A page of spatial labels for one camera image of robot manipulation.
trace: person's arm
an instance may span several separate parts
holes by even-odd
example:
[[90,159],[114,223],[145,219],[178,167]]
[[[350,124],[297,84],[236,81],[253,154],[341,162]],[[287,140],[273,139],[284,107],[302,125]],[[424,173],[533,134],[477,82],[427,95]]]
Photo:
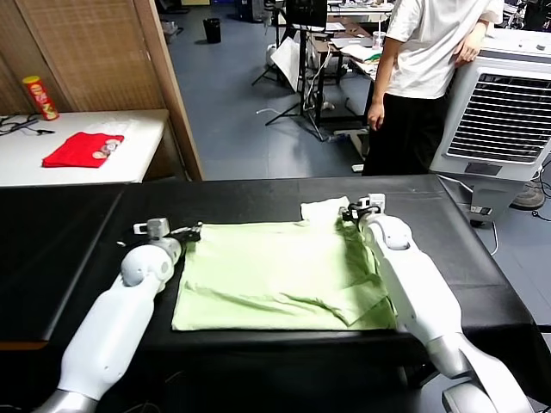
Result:
[[474,26],[473,31],[457,46],[454,51],[455,66],[463,66],[476,59],[482,48],[482,42],[490,25],[499,24],[503,21],[504,0],[492,0],[486,7],[485,12]]
[[377,79],[375,80],[375,91],[373,92],[373,101],[368,113],[368,123],[371,128],[376,131],[382,126],[385,120],[385,107],[383,105],[383,97],[387,93],[390,76],[393,73],[394,62],[398,57],[399,48],[402,46],[401,41],[395,39],[387,39],[385,47],[382,51],[381,61],[377,69]]

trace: black tablecloth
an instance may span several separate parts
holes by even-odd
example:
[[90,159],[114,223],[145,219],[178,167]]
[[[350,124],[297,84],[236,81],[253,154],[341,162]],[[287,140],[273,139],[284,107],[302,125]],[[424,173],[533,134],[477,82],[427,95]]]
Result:
[[0,190],[0,342],[50,339],[122,186]]
[[[301,202],[343,195],[356,200],[369,193],[386,194],[387,213],[401,217],[412,228],[418,246],[433,259],[458,298],[467,336],[503,360],[530,396],[551,403],[549,354],[532,317],[434,176],[130,186],[74,289],[51,345],[63,348],[97,295],[110,287],[125,254],[116,241],[134,223],[153,217],[167,217],[173,226],[198,220],[216,224],[294,221],[300,219]],[[206,385],[225,374],[223,366],[239,370],[257,362],[256,372],[277,369],[290,354],[298,357],[294,360],[325,357],[334,361],[338,360],[335,354],[350,351],[365,363],[390,366],[427,361],[412,336],[393,331],[171,331],[179,278],[175,276],[158,296],[137,359],[154,356],[159,364],[172,368],[187,366]]]

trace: person's hand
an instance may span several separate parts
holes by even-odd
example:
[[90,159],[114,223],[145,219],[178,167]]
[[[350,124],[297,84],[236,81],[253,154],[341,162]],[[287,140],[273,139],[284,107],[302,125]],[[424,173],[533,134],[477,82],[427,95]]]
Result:
[[381,103],[371,103],[368,112],[368,123],[371,129],[378,131],[381,129],[382,122],[385,120],[385,106]]
[[481,30],[474,30],[461,41],[454,50],[454,56],[456,56],[455,67],[461,67],[476,59],[482,48],[482,41],[485,35],[486,32],[482,33]]

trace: white air cooler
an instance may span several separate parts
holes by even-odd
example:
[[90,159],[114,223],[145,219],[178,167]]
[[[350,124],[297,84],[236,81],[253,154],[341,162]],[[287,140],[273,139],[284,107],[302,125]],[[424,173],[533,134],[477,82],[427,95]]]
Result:
[[551,34],[494,29],[458,70],[431,170],[473,187],[470,219],[495,220],[551,151]]

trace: floor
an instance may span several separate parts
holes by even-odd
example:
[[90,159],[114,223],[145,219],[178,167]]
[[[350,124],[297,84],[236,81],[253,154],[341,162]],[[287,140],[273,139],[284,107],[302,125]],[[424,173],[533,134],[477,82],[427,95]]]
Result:
[[[551,170],[543,173],[551,182]],[[551,200],[540,209],[551,218]],[[530,212],[509,209],[496,222],[498,253],[494,260],[539,325],[551,326],[551,223],[534,218]],[[491,228],[476,230],[489,251],[495,249]]]
[[[208,180],[309,176],[352,176],[360,163],[348,141],[321,143],[290,118],[264,123],[298,101],[290,88],[262,79],[274,28],[232,18],[233,6],[196,7],[172,15],[184,31],[169,46],[191,129]],[[222,41],[208,44],[202,20],[220,18]],[[327,99],[344,110],[344,98],[365,105],[368,80],[352,74],[342,88],[328,87]]]

